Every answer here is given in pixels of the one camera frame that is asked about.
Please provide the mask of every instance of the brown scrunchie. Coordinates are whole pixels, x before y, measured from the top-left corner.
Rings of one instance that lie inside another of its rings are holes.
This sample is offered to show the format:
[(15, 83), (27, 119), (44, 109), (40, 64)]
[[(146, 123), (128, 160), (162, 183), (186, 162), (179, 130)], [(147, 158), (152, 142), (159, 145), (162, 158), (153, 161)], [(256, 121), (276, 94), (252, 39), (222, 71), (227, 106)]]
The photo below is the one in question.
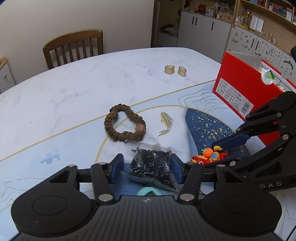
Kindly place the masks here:
[[(137, 124), (136, 132), (124, 131), (119, 133), (113, 128), (112, 122), (118, 118), (119, 111), (124, 111), (126, 116)], [(131, 108), (125, 104), (118, 104), (110, 109), (110, 113), (105, 118), (104, 126), (106, 132), (113, 141), (140, 141), (143, 139), (146, 132), (146, 123), (143, 118), (134, 113)]]

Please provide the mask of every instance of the rhinestone bead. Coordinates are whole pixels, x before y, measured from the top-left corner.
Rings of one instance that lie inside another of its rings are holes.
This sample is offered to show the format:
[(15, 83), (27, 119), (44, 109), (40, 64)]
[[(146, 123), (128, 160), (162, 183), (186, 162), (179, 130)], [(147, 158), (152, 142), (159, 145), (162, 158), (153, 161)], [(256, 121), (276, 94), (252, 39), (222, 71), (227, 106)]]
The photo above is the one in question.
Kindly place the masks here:
[(135, 129), (136, 129), (136, 131), (145, 132), (146, 131), (146, 126), (144, 124), (137, 124)]

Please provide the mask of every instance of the blue gripper pad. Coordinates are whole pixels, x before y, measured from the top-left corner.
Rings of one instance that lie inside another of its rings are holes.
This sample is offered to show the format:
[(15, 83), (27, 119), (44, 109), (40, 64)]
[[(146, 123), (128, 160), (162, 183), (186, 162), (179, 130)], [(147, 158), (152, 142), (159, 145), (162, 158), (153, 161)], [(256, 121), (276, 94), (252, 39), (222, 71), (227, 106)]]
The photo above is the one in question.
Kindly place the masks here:
[(123, 171), (123, 165), (124, 165), (123, 155), (117, 154), (117, 156), (111, 161), (111, 164), (113, 165), (113, 167), (112, 167), (112, 173), (110, 174), (110, 182), (115, 183), (117, 182), (120, 176), (120, 172)]
[(246, 144), (247, 140), (250, 139), (249, 135), (243, 135), (241, 133), (234, 133), (229, 137), (223, 138), (216, 141), (212, 146), (220, 146), (223, 150), (229, 150), (237, 146), (242, 146)]
[(179, 184), (183, 184), (184, 183), (184, 177), (182, 175), (182, 167), (183, 165), (185, 165), (185, 163), (183, 163), (179, 158), (178, 160), (176, 160), (174, 158), (174, 156), (170, 156), (170, 171), (173, 173), (177, 183)]

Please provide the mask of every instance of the cabinet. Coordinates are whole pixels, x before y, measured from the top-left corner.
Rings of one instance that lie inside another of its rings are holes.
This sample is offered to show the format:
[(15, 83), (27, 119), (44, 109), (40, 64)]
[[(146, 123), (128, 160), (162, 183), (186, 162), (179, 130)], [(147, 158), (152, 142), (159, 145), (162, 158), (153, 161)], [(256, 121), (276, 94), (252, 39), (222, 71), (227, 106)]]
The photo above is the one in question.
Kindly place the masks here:
[(221, 63), (231, 24), (218, 19), (211, 20), (213, 23), (210, 28), (210, 35), (204, 39), (209, 51), (207, 56)]
[(0, 58), (0, 93), (15, 86), (6, 58)]
[(182, 12), (177, 46), (193, 49), (220, 63), (230, 26), (212, 17)]
[(197, 19), (195, 16), (196, 14), (191, 12), (182, 12), (177, 47), (193, 49), (193, 26), (195, 26), (193, 24), (195, 24), (194, 21)]
[(277, 68), (283, 55), (283, 51), (265, 39), (257, 37), (256, 45), (252, 55), (261, 57)]
[(235, 26), (231, 29), (226, 51), (252, 54), (256, 42), (257, 35)]
[(281, 72), (284, 79), (289, 79), (296, 84), (296, 64), (291, 56), (283, 52), (277, 69)]
[(161, 47), (177, 47), (177, 38), (166, 33), (158, 33), (157, 45)]

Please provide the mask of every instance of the barcode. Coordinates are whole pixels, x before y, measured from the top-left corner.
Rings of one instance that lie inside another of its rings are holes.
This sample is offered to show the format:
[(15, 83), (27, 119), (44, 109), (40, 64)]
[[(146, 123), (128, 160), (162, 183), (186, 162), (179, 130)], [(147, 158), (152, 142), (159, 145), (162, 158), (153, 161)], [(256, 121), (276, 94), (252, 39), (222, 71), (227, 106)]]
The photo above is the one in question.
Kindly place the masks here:
[(242, 107), (241, 112), (245, 115), (247, 113), (247, 111), (249, 110), (249, 108), (251, 107), (251, 105), (249, 105), (247, 102), (244, 104), (244, 106)]

